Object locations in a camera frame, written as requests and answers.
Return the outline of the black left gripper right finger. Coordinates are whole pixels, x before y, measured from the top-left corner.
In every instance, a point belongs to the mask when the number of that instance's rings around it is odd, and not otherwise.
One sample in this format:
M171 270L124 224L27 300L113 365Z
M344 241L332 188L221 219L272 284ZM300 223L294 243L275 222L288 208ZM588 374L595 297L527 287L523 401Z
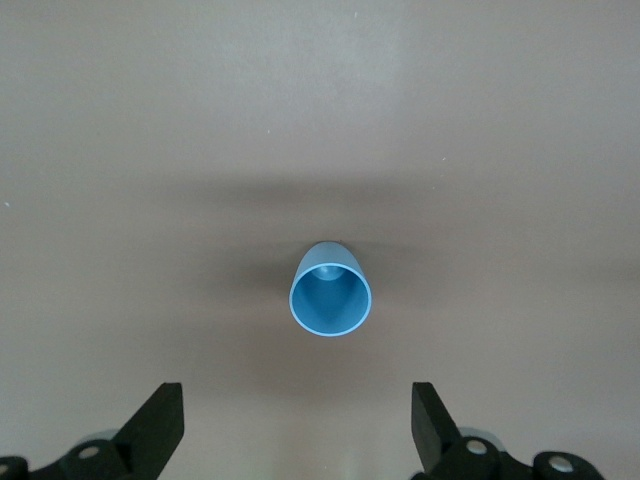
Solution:
M411 432L422 465L416 479L601 479L587 460L562 451L526 465L495 443L457 427L430 382L412 384Z

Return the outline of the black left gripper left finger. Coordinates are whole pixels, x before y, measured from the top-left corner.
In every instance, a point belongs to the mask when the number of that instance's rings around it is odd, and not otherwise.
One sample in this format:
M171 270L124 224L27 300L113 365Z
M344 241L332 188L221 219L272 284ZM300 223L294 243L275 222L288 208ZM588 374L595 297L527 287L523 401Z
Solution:
M185 431L183 388L163 383L110 439L88 440L31 470L25 458L1 459L3 479L157 479Z

